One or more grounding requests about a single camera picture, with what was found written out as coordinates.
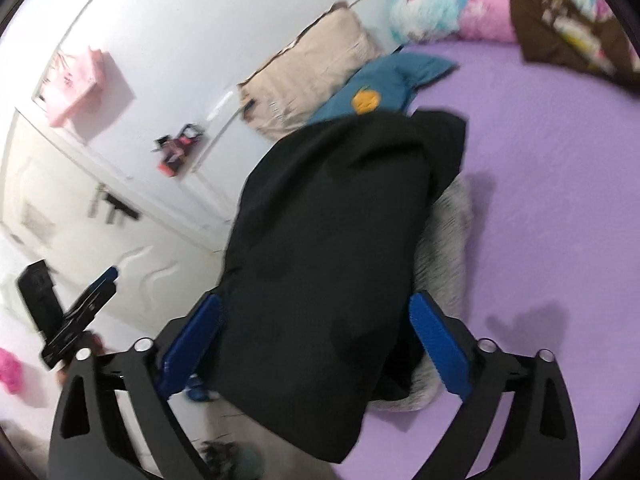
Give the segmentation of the beige pillow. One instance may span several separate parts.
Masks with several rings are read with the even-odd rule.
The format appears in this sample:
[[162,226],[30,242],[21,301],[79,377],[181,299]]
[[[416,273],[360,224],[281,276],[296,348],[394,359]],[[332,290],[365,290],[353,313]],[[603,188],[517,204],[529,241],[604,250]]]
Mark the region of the beige pillow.
[[288,136],[382,54],[357,13],[337,3],[239,84],[242,118],[269,139]]

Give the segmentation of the pink hanging item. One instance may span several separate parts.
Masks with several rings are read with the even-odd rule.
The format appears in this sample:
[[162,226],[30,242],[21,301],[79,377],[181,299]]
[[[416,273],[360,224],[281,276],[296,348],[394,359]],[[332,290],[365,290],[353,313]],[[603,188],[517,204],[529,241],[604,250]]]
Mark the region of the pink hanging item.
[[134,102],[134,90],[111,53],[100,49],[57,50],[42,77],[36,100],[52,128],[72,122],[101,131]]

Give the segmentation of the grey knit sweater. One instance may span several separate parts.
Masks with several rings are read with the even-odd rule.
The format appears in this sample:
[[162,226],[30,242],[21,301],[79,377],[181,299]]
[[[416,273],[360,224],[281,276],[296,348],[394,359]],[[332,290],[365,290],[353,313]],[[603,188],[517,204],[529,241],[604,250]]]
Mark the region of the grey knit sweater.
[[[473,221],[470,188],[465,177],[456,177],[433,204],[414,256],[414,284],[425,289],[440,310],[453,318],[462,315],[465,294],[465,246]],[[415,412],[437,396],[442,381],[429,356],[412,373],[408,396],[397,401],[373,401],[377,412]]]

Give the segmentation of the floral rolled quilt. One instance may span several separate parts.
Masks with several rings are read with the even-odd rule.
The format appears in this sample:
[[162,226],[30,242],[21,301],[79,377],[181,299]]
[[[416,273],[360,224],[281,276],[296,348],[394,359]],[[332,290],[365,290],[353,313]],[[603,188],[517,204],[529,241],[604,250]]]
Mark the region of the floral rolled quilt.
[[[612,15],[605,0],[573,0],[593,21]],[[510,0],[394,0],[390,30],[400,44],[450,38],[515,44]]]

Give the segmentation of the red wall socket items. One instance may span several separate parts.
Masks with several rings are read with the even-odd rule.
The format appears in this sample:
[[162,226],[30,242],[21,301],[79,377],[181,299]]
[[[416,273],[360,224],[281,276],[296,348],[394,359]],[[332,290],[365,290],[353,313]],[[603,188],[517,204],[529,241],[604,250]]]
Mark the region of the red wall socket items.
[[204,139],[205,129],[186,124],[175,136],[161,136],[154,141],[153,153],[160,154],[157,168],[168,178],[178,177],[189,165],[193,153]]

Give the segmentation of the brown printed garment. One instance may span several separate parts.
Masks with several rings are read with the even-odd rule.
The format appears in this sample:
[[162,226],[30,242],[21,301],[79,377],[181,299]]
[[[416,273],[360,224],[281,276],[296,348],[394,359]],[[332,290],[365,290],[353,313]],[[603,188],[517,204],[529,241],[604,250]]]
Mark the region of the brown printed garment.
[[613,14],[590,20],[574,0],[509,0],[523,60],[639,89],[639,55]]

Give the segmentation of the black jacket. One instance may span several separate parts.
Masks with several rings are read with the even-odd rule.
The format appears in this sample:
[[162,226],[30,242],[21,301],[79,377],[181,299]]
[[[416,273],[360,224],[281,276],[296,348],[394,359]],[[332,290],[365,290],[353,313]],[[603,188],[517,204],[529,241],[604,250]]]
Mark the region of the black jacket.
[[414,254],[465,135],[444,110],[374,112],[274,144],[246,180],[224,254],[206,384],[341,463],[369,403],[408,396],[423,359],[409,320]]

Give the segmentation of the blue cushion orange patches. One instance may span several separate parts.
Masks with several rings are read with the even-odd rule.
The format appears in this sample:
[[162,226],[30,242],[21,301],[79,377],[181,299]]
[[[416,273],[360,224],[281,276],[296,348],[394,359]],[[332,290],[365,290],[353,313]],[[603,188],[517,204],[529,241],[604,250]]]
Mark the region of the blue cushion orange patches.
[[458,68],[446,58],[396,52],[363,65],[308,120],[308,125],[376,110],[403,112],[416,92]]

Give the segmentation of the purple bed sheet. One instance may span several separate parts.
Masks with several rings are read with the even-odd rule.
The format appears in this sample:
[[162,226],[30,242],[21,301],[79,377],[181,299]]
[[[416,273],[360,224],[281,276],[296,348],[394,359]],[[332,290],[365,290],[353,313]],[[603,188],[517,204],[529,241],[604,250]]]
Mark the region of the purple bed sheet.
[[589,478],[639,403],[639,100],[514,46],[424,52],[458,69],[416,106],[469,121],[465,322],[503,350],[556,355]]

